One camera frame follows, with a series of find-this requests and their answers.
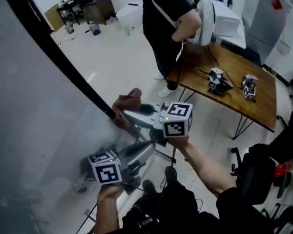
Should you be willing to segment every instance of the black shoe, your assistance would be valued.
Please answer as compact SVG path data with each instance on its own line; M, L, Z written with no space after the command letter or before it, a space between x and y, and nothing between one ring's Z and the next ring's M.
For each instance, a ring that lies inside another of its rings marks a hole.
M167 179L167 185L177 181L177 171L172 166L167 166L165 168L165 176Z
M153 183L150 180L145 180L142 182L142 188L145 192L145 194L150 195L150 194L156 194L157 191L155 190L155 187Z

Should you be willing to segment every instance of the white round container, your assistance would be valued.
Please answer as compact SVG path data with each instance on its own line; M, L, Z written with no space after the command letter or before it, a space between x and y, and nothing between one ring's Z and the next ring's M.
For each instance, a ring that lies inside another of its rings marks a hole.
M117 12L116 16L122 27L133 30L142 26L143 3L131 2Z

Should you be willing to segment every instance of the transparent trash bin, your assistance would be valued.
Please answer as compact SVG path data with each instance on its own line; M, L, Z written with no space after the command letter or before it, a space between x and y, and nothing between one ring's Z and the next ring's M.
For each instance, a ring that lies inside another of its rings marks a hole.
M95 36L101 33L100 27L96 22L93 22L89 25L89 29L91 30L92 34Z
M74 30L74 28L73 28L73 24L72 23L70 23L69 25L67 25L66 27L65 27L65 29L67 30L67 32L69 33L69 34L72 34L75 30Z

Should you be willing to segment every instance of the refrigerator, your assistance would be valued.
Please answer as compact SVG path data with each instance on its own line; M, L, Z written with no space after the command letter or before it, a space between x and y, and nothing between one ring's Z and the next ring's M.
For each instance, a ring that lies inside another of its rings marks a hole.
M265 63L277 44L291 10L284 0L279 0L282 9L275 9L274 1L245 0L242 11L246 45L260 55L261 64Z
M0 234L77 233L100 189L86 157L134 143L111 118L27 1L0 0Z

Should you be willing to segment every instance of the wooden tabletop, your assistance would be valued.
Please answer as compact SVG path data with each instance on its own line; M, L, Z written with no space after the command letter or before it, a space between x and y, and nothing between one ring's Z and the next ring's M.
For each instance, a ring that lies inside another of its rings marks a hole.
M254 97L256 102L244 98L242 90L235 86L223 95L209 92L208 75L192 67L195 66L208 73L212 68L218 67L207 47L188 44L182 58L177 62L177 67L171 71L168 79L177 81L180 73L179 85L229 107L274 133L277 111L274 76L227 49L216 45L210 45L209 48L219 65L236 85L242 87L241 81L245 74L255 75L259 79ZM225 73L224 77L231 82Z

